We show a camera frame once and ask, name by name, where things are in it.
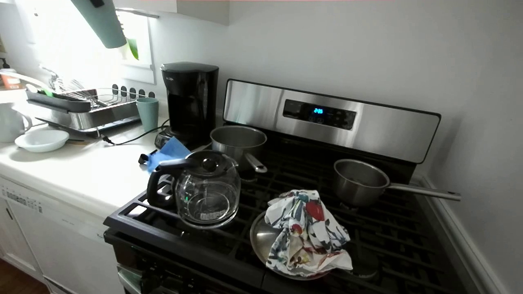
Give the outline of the stainless black stove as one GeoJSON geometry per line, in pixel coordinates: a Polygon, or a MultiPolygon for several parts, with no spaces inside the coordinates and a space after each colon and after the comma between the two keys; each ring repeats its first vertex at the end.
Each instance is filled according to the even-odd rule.
{"type": "Polygon", "coordinates": [[[106,219],[125,294],[463,294],[410,181],[439,114],[231,80],[223,119],[266,170],[233,168],[235,217],[200,228],[225,201],[159,165],[106,219]]]}

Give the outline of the glass coffee carafe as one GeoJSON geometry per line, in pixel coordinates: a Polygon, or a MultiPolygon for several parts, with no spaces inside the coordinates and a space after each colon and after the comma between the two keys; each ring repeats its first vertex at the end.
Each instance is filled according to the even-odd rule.
{"type": "Polygon", "coordinates": [[[213,150],[159,161],[148,176],[145,197],[155,207],[174,207],[189,227],[222,227],[238,212],[236,166],[231,156],[213,150]]]}

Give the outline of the steel saucepan back left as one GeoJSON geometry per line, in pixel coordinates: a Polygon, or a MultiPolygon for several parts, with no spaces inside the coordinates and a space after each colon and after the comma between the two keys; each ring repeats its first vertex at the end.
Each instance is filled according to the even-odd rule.
{"type": "Polygon", "coordinates": [[[212,148],[231,156],[241,171],[266,173],[267,168],[256,158],[256,152],[267,137],[249,125],[220,125],[209,134],[212,148]]]}

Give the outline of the blue cloth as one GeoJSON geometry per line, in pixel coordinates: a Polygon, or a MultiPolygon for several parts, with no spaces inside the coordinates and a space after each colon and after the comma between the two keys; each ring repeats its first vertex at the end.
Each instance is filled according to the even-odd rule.
{"type": "Polygon", "coordinates": [[[151,173],[159,161],[177,160],[187,153],[189,150],[176,137],[171,137],[159,148],[155,148],[150,153],[142,153],[138,156],[138,165],[151,173]]]}

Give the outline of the white bowl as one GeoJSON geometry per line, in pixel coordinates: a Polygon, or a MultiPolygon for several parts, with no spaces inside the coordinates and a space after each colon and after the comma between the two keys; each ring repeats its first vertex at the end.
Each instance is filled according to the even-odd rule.
{"type": "Polygon", "coordinates": [[[34,129],[14,138],[14,145],[27,152],[52,152],[60,148],[68,140],[65,130],[34,129]]]}

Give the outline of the steel frying pan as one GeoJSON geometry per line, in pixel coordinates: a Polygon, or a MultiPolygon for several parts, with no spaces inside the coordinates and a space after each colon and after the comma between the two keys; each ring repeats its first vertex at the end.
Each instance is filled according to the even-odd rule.
{"type": "Polygon", "coordinates": [[[311,281],[333,269],[351,271],[352,258],[344,250],[349,235],[334,217],[323,210],[318,217],[303,212],[298,220],[287,217],[271,223],[261,212],[251,223],[249,245],[258,259],[272,272],[311,281]]]}

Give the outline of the patterned kitchen towel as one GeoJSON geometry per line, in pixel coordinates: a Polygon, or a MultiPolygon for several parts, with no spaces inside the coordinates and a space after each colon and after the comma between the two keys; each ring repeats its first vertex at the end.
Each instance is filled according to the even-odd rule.
{"type": "Polygon", "coordinates": [[[264,261],[269,269],[290,277],[352,269],[344,250],[349,233],[321,202],[316,189],[289,189],[269,199],[262,222],[276,230],[264,261]]]}

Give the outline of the steel saucepan back right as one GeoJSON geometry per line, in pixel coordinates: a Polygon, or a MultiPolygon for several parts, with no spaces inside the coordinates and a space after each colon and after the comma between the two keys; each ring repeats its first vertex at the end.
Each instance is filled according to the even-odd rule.
{"type": "Polygon", "coordinates": [[[354,160],[339,158],[333,163],[334,183],[333,194],[347,205],[367,207],[374,205],[382,194],[390,191],[405,191],[428,197],[459,201],[460,196],[449,191],[418,187],[411,184],[392,183],[380,168],[354,160]]]}

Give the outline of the metal dish drying rack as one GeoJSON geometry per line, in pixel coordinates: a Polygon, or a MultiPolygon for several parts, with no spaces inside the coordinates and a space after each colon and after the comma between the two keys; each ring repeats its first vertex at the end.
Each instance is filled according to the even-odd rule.
{"type": "Polygon", "coordinates": [[[66,93],[27,93],[25,111],[48,124],[74,132],[96,132],[138,121],[135,99],[143,89],[112,83],[107,89],[76,89],[66,93]]]}

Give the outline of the steel saucepan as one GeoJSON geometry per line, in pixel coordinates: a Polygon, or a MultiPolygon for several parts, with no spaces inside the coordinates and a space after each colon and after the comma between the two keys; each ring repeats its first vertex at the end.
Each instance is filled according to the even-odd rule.
{"type": "Polygon", "coordinates": [[[392,183],[380,168],[354,160],[339,158],[333,163],[334,183],[333,194],[347,205],[367,207],[374,205],[382,194],[390,191],[405,191],[428,197],[459,201],[460,196],[449,191],[418,187],[411,184],[392,183]]]}
{"type": "Polygon", "coordinates": [[[266,173],[267,168],[256,158],[256,152],[267,137],[249,125],[220,125],[209,134],[212,148],[231,156],[241,171],[266,173]]]}

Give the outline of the light blue plastic cup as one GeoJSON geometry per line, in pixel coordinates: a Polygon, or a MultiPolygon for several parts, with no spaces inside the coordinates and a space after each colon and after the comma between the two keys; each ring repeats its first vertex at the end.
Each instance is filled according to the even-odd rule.
{"type": "Polygon", "coordinates": [[[101,44],[107,49],[120,47],[125,37],[112,0],[70,0],[101,44]]]}

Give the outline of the black coffee maker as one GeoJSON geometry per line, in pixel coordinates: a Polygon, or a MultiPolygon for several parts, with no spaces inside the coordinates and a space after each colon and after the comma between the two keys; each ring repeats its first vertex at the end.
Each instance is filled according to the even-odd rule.
{"type": "Polygon", "coordinates": [[[169,127],[187,148],[205,143],[213,129],[217,75],[218,68],[209,63],[161,65],[169,127]]]}

